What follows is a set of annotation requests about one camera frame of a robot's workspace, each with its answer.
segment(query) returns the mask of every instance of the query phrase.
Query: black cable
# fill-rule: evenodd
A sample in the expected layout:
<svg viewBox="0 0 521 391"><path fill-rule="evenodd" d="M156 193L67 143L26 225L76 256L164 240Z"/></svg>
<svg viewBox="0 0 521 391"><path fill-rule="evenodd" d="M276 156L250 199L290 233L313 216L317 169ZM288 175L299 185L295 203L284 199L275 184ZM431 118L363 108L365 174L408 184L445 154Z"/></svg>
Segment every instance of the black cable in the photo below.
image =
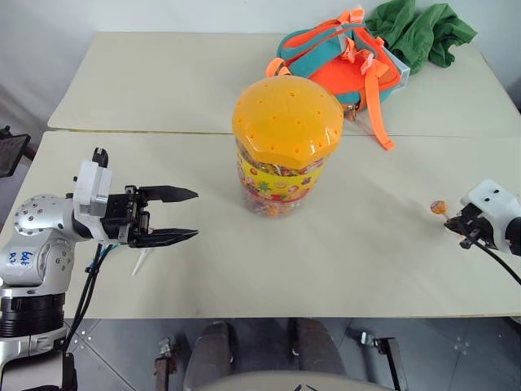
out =
<svg viewBox="0 0 521 391"><path fill-rule="evenodd" d="M87 280L85 281L80 300L78 301L76 313L74 314L74 319L72 320L71 329L67 338L65 339L65 342L63 343L63 351L67 351L69 345L71 344L71 340L74 337L74 333L80 326L81 320L83 320L83 317L89 308L90 299L92 298L96 279L98 278L99 268L103 264L103 261L107 257L108 253L112 250L112 245L107 246L103 252L103 255L99 257L101 248L102 245L98 244L98 248L96 250L96 254L94 255L92 264L87 268L89 274L87 275Z"/></svg>
<svg viewBox="0 0 521 391"><path fill-rule="evenodd" d="M469 239L470 242L472 242L472 244L475 244L475 246L477 248L480 248L482 249L483 251L485 251L490 257L492 257L495 261L497 261L497 263L499 263L501 266L503 266L503 269L505 269L507 271L507 273L509 275L512 276L512 278L516 281L516 283L518 283L519 285L521 285L521 277L519 277L511 268L510 266L508 266L506 264L505 261L503 261L498 255L496 255L495 253L493 253L489 248L486 248L485 246L483 246L480 242L478 242L477 239L473 238L472 236L470 236L468 234L468 232L466 231L465 227L463 226L462 222L458 221L458 225L459 225L459 229L460 231L462 232L463 236L465 236L467 239Z"/></svg>

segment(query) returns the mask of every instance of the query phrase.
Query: floor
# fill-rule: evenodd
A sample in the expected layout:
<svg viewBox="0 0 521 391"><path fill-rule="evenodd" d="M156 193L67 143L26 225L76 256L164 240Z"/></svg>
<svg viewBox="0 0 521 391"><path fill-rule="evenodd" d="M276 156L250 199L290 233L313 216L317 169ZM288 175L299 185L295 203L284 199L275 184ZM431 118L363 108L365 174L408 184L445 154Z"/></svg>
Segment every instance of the floor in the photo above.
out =
<svg viewBox="0 0 521 391"><path fill-rule="evenodd" d="M509 319L320 319L348 376L392 388L387 359L353 338L360 331L397 338L412 391L521 390L521 333ZM165 337L181 346L170 390L181 390L199 333L210 319L85 319L71 350L78 388L153 390L153 363ZM227 319L239 341L237 372L296 369L287 358L287 319Z"/></svg>

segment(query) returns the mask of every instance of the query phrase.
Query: white wall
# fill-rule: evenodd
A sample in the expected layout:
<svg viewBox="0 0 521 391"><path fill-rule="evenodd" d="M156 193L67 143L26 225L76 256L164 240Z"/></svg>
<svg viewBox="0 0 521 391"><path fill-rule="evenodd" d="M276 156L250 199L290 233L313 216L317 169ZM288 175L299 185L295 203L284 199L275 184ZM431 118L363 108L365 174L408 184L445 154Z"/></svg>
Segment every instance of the white wall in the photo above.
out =
<svg viewBox="0 0 521 391"><path fill-rule="evenodd" d="M314 26L358 3L369 15L381 2L1 0L0 125L11 124L39 142L95 31L288 33ZM432 3L417 1L420 8ZM478 31L476 41L485 58L520 106L521 1L453 0L450 4Z"/></svg>

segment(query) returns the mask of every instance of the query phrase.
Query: yellow jar label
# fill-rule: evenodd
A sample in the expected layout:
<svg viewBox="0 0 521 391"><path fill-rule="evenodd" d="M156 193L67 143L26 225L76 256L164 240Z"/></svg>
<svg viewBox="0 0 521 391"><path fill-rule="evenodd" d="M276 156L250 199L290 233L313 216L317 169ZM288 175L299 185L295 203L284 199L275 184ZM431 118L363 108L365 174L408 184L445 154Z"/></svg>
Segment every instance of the yellow jar label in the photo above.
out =
<svg viewBox="0 0 521 391"><path fill-rule="evenodd" d="M253 167L237 151L237 170L244 186L254 195L274 202L293 202L306 196L318 179L324 165L308 174L284 177L268 174Z"/></svg>

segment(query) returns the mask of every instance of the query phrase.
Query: orange lid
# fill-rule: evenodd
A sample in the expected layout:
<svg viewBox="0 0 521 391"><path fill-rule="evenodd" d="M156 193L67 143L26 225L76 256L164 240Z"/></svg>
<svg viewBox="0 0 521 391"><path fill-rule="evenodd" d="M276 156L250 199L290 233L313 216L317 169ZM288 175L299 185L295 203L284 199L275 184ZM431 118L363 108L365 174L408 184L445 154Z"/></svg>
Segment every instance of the orange lid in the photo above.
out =
<svg viewBox="0 0 521 391"><path fill-rule="evenodd" d="M276 76L243 91L233 129L253 159L302 169L336 149L343 122L342 106L317 83Z"/></svg>

